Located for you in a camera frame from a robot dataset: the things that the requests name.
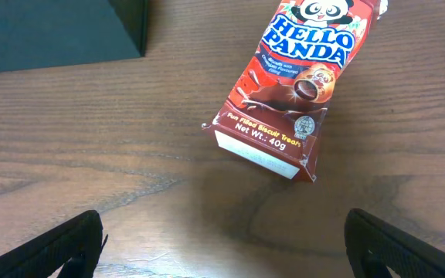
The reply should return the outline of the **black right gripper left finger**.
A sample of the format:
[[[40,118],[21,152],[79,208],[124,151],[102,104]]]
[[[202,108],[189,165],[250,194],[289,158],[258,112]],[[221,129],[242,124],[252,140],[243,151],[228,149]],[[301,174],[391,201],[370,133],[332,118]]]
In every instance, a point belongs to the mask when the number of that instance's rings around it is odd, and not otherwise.
[[[0,278],[92,277],[107,241],[100,215],[85,211],[0,256]]]

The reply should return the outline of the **dark green open box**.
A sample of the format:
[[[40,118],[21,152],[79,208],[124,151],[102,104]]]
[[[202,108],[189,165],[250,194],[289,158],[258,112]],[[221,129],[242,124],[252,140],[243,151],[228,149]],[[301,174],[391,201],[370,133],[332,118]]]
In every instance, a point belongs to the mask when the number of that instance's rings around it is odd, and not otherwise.
[[[0,0],[0,73],[144,56],[148,0]]]

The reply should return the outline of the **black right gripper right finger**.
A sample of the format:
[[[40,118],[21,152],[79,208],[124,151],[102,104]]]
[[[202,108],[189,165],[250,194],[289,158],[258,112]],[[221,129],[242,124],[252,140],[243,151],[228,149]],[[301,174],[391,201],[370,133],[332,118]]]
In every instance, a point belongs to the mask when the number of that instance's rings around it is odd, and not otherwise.
[[[344,237],[355,278],[445,278],[445,252],[360,208],[347,214]]]

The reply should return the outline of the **red Hello Panda box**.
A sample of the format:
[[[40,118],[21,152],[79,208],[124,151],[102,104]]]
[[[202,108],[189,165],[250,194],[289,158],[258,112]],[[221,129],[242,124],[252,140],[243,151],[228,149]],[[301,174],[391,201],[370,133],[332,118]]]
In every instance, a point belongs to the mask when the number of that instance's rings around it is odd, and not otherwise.
[[[218,146],[293,181],[315,181],[335,84],[388,0],[283,0],[211,122]]]

